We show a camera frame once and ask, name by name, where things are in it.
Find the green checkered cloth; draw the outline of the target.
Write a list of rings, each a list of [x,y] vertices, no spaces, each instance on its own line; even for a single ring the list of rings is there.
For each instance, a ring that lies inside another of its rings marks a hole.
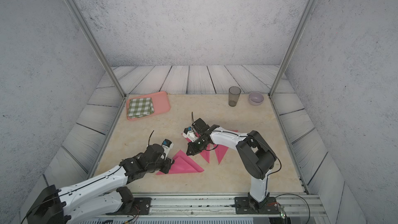
[[[152,98],[130,99],[127,104],[127,117],[142,118],[154,113]]]

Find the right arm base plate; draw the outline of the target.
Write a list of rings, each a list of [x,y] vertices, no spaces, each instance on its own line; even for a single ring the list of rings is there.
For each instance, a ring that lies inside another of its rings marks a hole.
[[[276,198],[266,197],[263,201],[257,202],[251,196],[235,197],[234,205],[236,214],[280,214],[280,207],[276,202]]]

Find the pink square paper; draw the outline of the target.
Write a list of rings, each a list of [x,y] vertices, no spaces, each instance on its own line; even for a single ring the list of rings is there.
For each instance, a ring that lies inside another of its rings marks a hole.
[[[229,149],[236,149],[236,138],[238,138],[239,133],[236,130],[221,128],[217,128],[214,133],[212,138],[216,139],[214,148],[218,163],[220,164]]]

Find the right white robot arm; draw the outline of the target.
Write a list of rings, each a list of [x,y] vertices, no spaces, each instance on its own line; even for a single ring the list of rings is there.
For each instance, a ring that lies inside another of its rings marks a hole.
[[[239,133],[215,124],[209,126],[199,118],[185,128],[182,135],[188,140],[188,156],[208,151],[210,144],[215,150],[222,147],[236,150],[251,176],[249,199],[258,204],[266,201],[268,179],[278,157],[259,132]]]

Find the grey translucent cup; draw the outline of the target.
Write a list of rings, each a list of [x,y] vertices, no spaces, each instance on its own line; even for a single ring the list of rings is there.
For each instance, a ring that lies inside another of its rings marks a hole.
[[[229,100],[228,100],[229,106],[235,107],[237,105],[240,94],[241,94],[240,87],[232,86],[229,88]]]

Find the right aluminium frame post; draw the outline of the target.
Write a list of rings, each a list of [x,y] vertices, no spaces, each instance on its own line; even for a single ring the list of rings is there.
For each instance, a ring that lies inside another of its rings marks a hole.
[[[288,46],[288,49],[285,53],[285,56],[284,56],[282,62],[280,64],[278,73],[277,73],[276,78],[272,84],[271,90],[268,94],[268,97],[270,99],[272,99],[274,94],[276,93],[276,90],[280,84],[280,81],[282,80],[283,74],[285,73],[285,71],[292,59],[293,53],[294,53],[294,51],[300,41],[300,38],[304,32],[305,26],[312,14],[312,11],[314,10],[316,2],[317,2],[317,0],[308,0],[304,7],[304,10],[301,14],[300,20],[297,24],[297,27],[296,27],[293,37],[291,39],[291,42]]]

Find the pink plastic tray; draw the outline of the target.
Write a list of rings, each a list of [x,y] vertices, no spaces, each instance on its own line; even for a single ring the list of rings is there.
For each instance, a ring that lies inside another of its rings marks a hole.
[[[129,99],[126,103],[126,118],[129,121],[139,120],[171,109],[169,98],[164,91]]]

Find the lilac bowl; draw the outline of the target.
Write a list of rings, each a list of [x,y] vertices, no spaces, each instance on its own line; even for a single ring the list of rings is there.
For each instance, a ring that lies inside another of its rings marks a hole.
[[[259,106],[264,102],[264,96],[259,92],[251,92],[248,95],[248,101],[253,106]]]

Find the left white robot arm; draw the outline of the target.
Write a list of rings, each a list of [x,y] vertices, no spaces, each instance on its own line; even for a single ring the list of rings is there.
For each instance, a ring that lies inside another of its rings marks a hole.
[[[150,198],[134,198],[127,184],[148,173],[167,174],[173,143],[148,145],[144,152],[124,159],[112,169],[71,186],[42,190],[23,218],[28,224],[77,224],[100,215],[147,215]]]

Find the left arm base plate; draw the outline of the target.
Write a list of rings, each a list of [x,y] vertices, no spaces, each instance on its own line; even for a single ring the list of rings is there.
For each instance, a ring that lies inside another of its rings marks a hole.
[[[121,207],[117,211],[107,213],[106,215],[148,215],[151,200],[151,198],[134,198],[127,203],[122,203]]]

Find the front aluminium rail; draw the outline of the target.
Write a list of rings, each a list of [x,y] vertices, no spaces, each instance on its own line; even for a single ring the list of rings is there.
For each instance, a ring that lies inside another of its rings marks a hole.
[[[247,197],[244,195],[172,195],[149,194],[138,195],[137,198],[151,198],[150,217],[229,217],[229,216],[264,216],[286,219],[300,217],[306,223],[313,218],[325,217],[326,211],[317,195],[280,194],[271,196],[276,198],[280,207],[280,214],[236,214],[234,205],[235,197]],[[98,200],[89,201],[80,206],[75,206],[66,215],[71,217],[71,222],[79,223],[88,219],[106,215],[117,211],[122,205],[116,197],[111,195],[100,196]]]

